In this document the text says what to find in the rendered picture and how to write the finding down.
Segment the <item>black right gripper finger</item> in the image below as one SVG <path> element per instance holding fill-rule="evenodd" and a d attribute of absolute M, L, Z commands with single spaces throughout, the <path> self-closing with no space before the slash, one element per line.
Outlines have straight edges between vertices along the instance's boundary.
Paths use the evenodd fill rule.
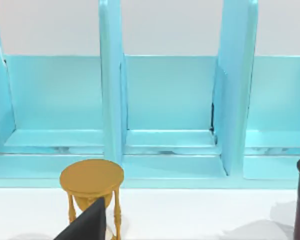
<path fill-rule="evenodd" d="M 105 240 L 106 228 L 105 199 L 101 197 L 53 240 Z"/>

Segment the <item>golden hourglass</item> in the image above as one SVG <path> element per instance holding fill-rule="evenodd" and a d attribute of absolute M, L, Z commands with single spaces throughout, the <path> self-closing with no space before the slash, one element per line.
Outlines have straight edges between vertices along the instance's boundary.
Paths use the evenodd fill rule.
<path fill-rule="evenodd" d="M 105 207 L 108 207 L 114 198 L 115 235 L 111 240 L 122 240 L 120 186 L 123 181 L 124 170 L 110 160 L 85 159 L 67 166 L 61 172 L 59 182 L 67 193 L 69 222 L 72 223 L 77 218 L 74 202 L 85 211 L 101 197 L 104 197 Z"/>

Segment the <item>light blue rack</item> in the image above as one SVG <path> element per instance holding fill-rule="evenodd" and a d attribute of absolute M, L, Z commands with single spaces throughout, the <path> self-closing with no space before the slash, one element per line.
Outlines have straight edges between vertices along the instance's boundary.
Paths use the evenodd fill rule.
<path fill-rule="evenodd" d="M 87 159 L 126 188 L 294 189 L 300 0 L 0 0 L 0 188 Z"/>

